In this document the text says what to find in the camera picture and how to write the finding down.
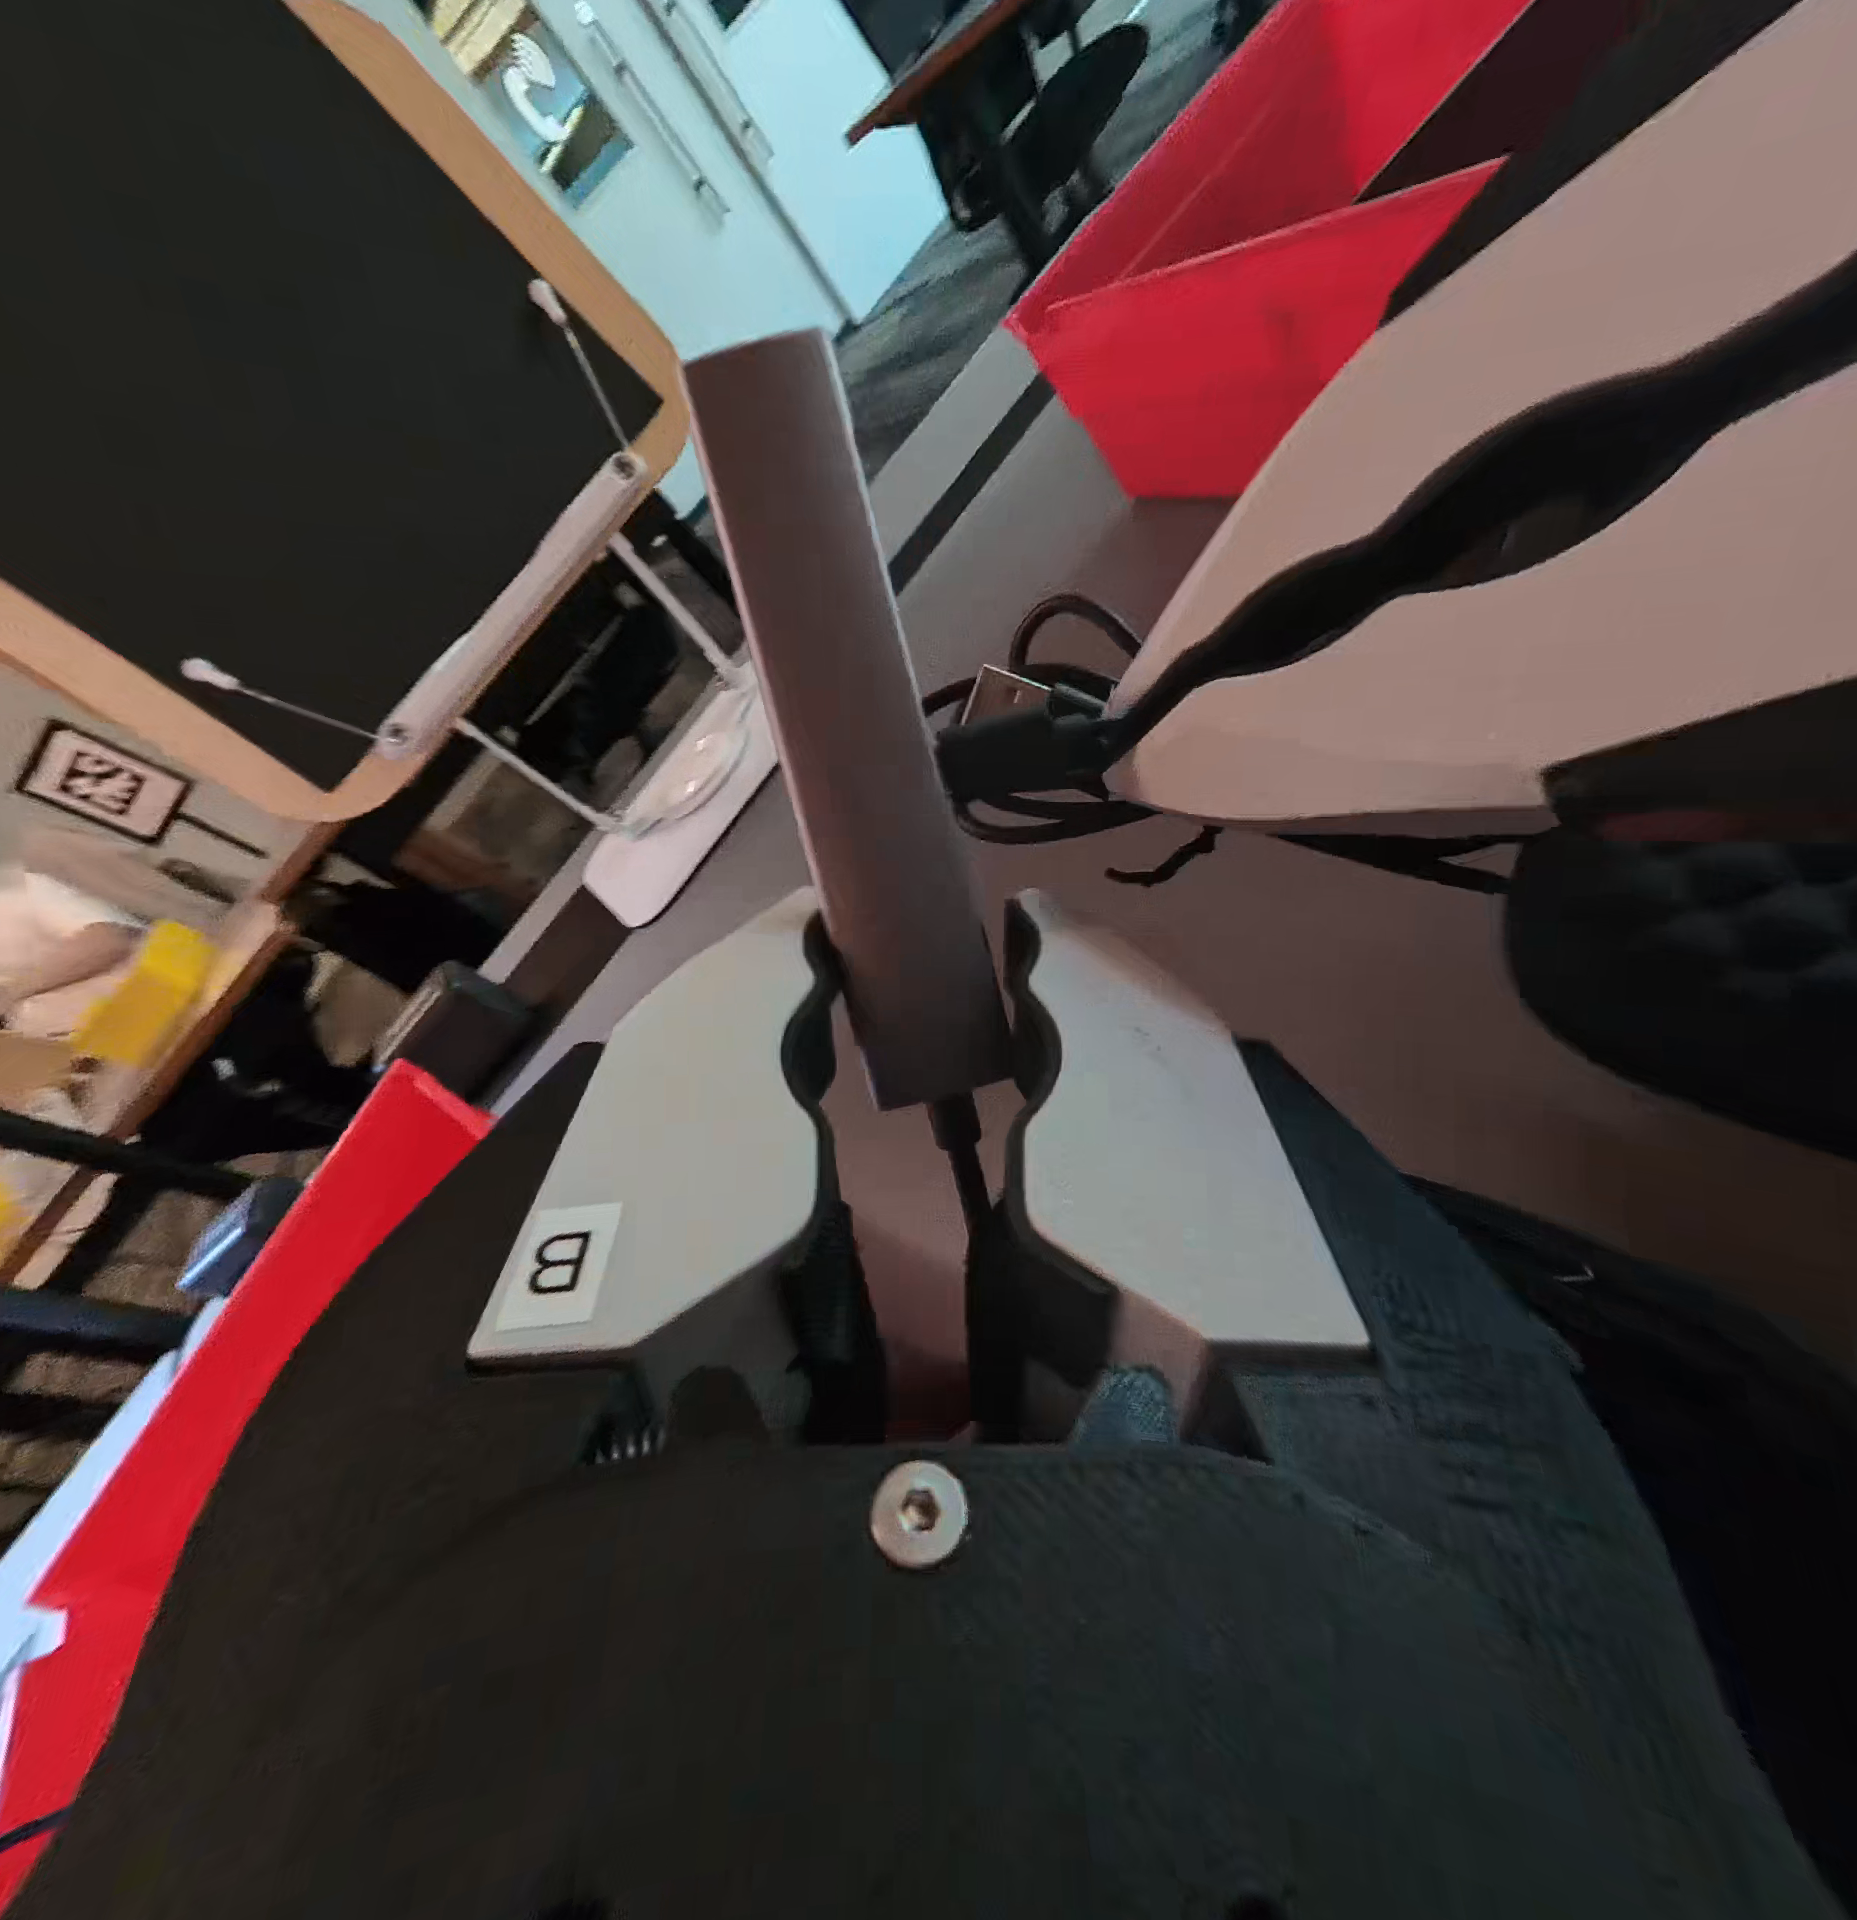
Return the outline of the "white stand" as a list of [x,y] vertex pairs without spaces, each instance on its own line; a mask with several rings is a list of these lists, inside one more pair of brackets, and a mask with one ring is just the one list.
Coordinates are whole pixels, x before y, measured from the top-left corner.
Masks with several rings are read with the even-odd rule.
[[[532,551],[529,564],[507,584],[488,611],[457,638],[389,710],[373,731],[319,715],[263,694],[191,657],[176,673],[182,681],[278,708],[319,727],[348,733],[387,762],[406,762],[439,746],[447,733],[474,743],[529,781],[594,836],[583,865],[583,890],[622,927],[643,929],[658,921],[686,884],[717,849],[751,799],[775,772],[775,746],[763,692],[748,659],[722,653],[705,626],[637,557],[622,533],[645,496],[649,471],[631,450],[631,438],[606,400],[579,343],[575,324],[556,291],[542,278],[529,285],[536,310],[556,326],[583,382],[618,442],[604,467],[581,489]],[[534,772],[525,758],[468,721],[482,688],[499,673],[530,630],[556,605],[579,574],[598,560],[616,560],[655,601],[709,667],[711,688],[689,712],[682,735],[635,783],[631,795],[608,810],[596,810]]]

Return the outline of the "grey usb hub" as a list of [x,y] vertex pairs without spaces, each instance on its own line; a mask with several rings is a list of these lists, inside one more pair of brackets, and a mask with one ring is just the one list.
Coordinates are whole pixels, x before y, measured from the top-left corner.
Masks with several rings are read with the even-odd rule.
[[782,332],[682,380],[870,1095],[955,1115],[1009,1074],[1011,1031],[833,347]]

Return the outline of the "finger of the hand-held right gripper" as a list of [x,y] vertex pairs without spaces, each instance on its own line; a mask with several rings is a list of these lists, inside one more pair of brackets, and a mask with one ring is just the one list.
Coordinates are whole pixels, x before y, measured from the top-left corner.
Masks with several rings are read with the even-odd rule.
[[1857,2],[1668,4],[1513,157],[1285,431],[1126,675],[1139,708],[1254,593],[1502,429],[1661,372],[1857,252]]
[[1546,770],[1857,677],[1857,297],[1548,403],[1110,729],[1221,824],[1535,824]]

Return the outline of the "framed wall sign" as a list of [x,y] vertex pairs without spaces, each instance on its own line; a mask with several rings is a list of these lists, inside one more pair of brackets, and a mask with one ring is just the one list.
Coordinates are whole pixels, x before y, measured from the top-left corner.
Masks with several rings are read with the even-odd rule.
[[251,861],[269,853],[201,814],[195,779],[63,719],[40,725],[7,791],[145,849],[182,828]]

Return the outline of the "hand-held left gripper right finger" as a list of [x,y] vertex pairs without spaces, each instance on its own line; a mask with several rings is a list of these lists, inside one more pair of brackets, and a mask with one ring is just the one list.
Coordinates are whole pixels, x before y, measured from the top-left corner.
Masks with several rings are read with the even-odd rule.
[[1236,1374],[1372,1333],[1224,1022],[1040,892],[1003,911],[1019,1107],[967,1277],[984,1438],[1242,1438]]

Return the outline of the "black office chair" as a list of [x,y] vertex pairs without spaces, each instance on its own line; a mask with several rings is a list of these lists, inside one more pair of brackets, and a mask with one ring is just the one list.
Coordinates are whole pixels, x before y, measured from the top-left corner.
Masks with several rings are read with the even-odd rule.
[[957,101],[963,169],[949,202],[963,231],[998,221],[1027,276],[1038,276],[1064,241],[1110,194],[1096,148],[1151,37],[1137,22],[1102,31],[1044,82],[1017,30],[969,62]]

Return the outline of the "wooden background desk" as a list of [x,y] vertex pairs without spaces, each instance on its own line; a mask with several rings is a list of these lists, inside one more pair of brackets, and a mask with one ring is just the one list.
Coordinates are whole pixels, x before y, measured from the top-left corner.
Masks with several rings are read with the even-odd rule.
[[922,103],[951,78],[959,78],[992,39],[1009,31],[1038,2],[965,2],[939,26],[934,39],[905,64],[885,93],[843,134],[854,148],[874,132],[912,128]]

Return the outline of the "grey box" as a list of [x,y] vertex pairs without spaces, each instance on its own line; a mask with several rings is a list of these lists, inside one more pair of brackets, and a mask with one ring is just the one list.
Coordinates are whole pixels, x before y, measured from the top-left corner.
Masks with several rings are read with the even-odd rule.
[[389,1022],[368,1068],[383,1080],[406,1064],[478,1107],[534,1031],[536,1012],[505,985],[461,963],[441,963]]

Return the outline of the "black board wooden edge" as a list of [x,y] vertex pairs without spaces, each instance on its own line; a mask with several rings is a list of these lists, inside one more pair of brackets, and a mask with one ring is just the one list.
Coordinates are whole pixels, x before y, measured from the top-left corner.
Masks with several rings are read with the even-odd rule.
[[680,361],[445,86],[350,4],[0,4],[0,667],[282,820],[379,808],[373,731]]

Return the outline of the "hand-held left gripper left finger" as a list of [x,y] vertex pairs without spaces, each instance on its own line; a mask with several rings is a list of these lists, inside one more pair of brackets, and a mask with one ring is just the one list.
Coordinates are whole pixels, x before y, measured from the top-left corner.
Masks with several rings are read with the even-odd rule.
[[839,973],[808,890],[660,981],[593,1062],[467,1347],[604,1368],[658,1428],[699,1370],[773,1434],[879,1436],[887,1380],[821,1113]]

